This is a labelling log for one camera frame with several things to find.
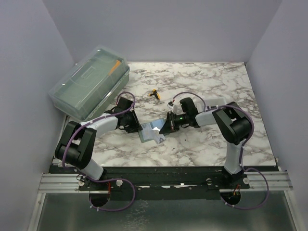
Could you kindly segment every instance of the cable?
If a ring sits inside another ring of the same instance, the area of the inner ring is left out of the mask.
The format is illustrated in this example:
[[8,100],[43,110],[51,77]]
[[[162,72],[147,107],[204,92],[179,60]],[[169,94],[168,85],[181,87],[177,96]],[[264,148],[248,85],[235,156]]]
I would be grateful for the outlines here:
[[225,205],[227,205],[227,206],[229,206],[231,208],[236,208],[236,209],[240,209],[240,210],[251,210],[251,209],[255,209],[255,208],[260,208],[261,206],[263,206],[267,202],[267,200],[269,198],[269,195],[270,195],[269,183],[266,180],[265,176],[259,170],[255,169],[253,167],[250,167],[248,169],[244,169],[244,167],[243,167],[244,145],[250,140],[250,138],[254,134],[254,131],[255,131],[254,122],[253,122],[251,116],[246,111],[244,111],[242,108],[238,108],[238,107],[231,106],[231,105],[223,105],[223,106],[219,106],[218,108],[208,109],[206,111],[208,112],[208,111],[217,110],[217,109],[221,109],[221,108],[225,108],[225,107],[233,108],[234,110],[237,110],[237,111],[240,111],[240,112],[244,113],[247,116],[247,119],[249,120],[249,122],[251,124],[251,131],[250,131],[248,137],[246,138],[246,140],[241,145],[240,157],[239,157],[239,165],[241,166],[241,168],[243,169],[244,172],[248,172],[248,171],[252,170],[252,171],[255,171],[255,172],[259,173],[263,177],[263,179],[265,181],[266,188],[267,188],[267,193],[266,193],[265,199],[260,204],[258,204],[257,206],[253,206],[253,207],[239,207],[239,206],[235,206],[235,205],[231,205],[231,204],[227,203],[222,197],[221,197],[221,199],[225,203]]
[[131,96],[133,97],[133,103],[131,104],[131,106],[130,106],[128,109],[124,110],[123,112],[119,112],[119,113],[115,113],[115,114],[111,114],[111,115],[107,115],[107,116],[98,117],[98,118],[96,118],[96,119],[94,119],[94,120],[92,120],[92,121],[90,121],[90,122],[88,122],[88,123],[86,123],[86,124],[80,126],[80,127],[74,132],[74,134],[72,135],[71,139],[70,139],[70,140],[68,141],[68,143],[67,143],[67,146],[66,146],[66,148],[65,148],[65,151],[64,151],[64,154],[63,154],[63,157],[62,157],[62,167],[63,167],[63,168],[67,168],[67,167],[65,166],[65,159],[66,159],[67,151],[68,151],[69,147],[71,146],[72,141],[74,140],[75,136],[76,136],[83,128],[85,128],[86,126],[89,126],[90,124],[92,124],[92,123],[94,123],[94,122],[97,122],[97,121],[99,121],[99,120],[101,120],[101,119],[106,119],[106,118],[110,118],[110,117],[113,117],[113,116],[119,116],[119,115],[121,115],[121,114],[124,114],[124,113],[130,111],[130,110],[134,107],[135,102],[136,102],[135,96],[134,96],[132,93],[127,92],[127,91],[122,92],[121,94],[118,95],[118,97],[117,97],[117,99],[116,99],[116,104],[118,103],[119,97],[120,97],[121,95],[123,95],[123,94],[129,94],[129,95],[131,95]]
[[134,185],[133,185],[129,180],[127,180],[127,179],[122,179],[122,178],[115,178],[115,179],[110,179],[110,180],[94,180],[94,179],[89,178],[89,177],[88,177],[88,179],[90,179],[91,181],[96,182],[96,183],[106,183],[106,182],[115,181],[115,180],[122,180],[122,181],[125,181],[125,182],[129,183],[129,184],[131,185],[131,187],[133,188],[133,197],[132,197],[130,203],[129,203],[128,205],[122,207],[122,208],[111,209],[111,208],[95,207],[95,206],[92,204],[91,197],[89,198],[89,202],[90,202],[90,204],[91,204],[90,208],[96,208],[97,211],[98,211],[98,210],[101,210],[101,211],[107,211],[107,212],[118,212],[118,211],[122,211],[122,210],[124,210],[124,209],[127,209],[128,207],[130,207],[130,206],[133,204],[133,202],[134,202],[134,200],[135,200],[135,196],[136,196],[136,191],[135,191]]
[[194,95],[194,96],[197,96],[204,104],[204,108],[203,108],[203,111],[205,112],[206,110],[206,103],[205,101],[197,94],[195,93],[192,93],[192,92],[188,92],[188,91],[184,91],[184,92],[180,92],[179,94],[176,94],[174,97],[173,97],[173,102],[175,101],[175,98],[178,96],[178,95],[182,95],[182,94],[191,94],[191,95]]

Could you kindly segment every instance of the white wall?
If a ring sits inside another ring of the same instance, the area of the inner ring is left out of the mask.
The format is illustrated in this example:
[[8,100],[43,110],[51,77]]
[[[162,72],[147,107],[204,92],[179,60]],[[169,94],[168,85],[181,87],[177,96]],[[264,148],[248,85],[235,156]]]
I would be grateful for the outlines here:
[[307,12],[307,0],[284,0],[247,71],[271,147],[291,176],[308,228]]
[[62,124],[47,92],[74,63],[41,0],[0,4],[0,230],[19,231]]
[[281,0],[43,0],[74,60],[247,62]]

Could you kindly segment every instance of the marble surface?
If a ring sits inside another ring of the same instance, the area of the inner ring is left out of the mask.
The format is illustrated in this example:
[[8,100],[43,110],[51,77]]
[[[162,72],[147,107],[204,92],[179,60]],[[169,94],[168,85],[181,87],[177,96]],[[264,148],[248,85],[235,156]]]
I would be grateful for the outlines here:
[[[136,103],[140,123],[165,118],[167,103],[177,93],[191,91],[203,99],[225,97],[248,111],[255,132],[244,152],[245,165],[276,165],[260,112],[243,63],[129,63],[129,83],[124,88],[141,98],[157,89],[161,101],[148,97]],[[183,94],[179,100],[191,97]],[[138,133],[114,130],[96,139],[92,158],[102,166],[221,166],[226,158],[226,142],[217,125],[185,128],[169,134],[157,145],[141,143]]]

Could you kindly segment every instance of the yellow and black tool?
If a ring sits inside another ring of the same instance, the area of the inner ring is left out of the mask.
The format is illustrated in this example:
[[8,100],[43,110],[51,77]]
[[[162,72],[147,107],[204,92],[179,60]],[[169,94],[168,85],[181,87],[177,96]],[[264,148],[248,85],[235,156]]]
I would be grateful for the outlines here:
[[156,89],[153,89],[153,90],[152,90],[152,93],[150,93],[148,96],[145,96],[145,97],[143,97],[143,98],[141,98],[141,99],[138,99],[138,100],[142,100],[142,99],[144,99],[144,98],[146,98],[146,97],[149,97],[149,96],[152,96],[152,95],[154,95],[155,98],[157,98],[158,100],[160,100],[160,96],[159,96],[159,94],[157,93]]

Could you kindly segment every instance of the stacked plastic container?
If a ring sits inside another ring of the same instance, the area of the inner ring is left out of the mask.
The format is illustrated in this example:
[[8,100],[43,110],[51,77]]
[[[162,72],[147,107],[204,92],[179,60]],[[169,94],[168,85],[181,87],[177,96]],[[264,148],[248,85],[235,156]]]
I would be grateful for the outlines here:
[[50,91],[55,107],[77,121],[99,117],[129,80],[126,59],[103,47],[72,68]]

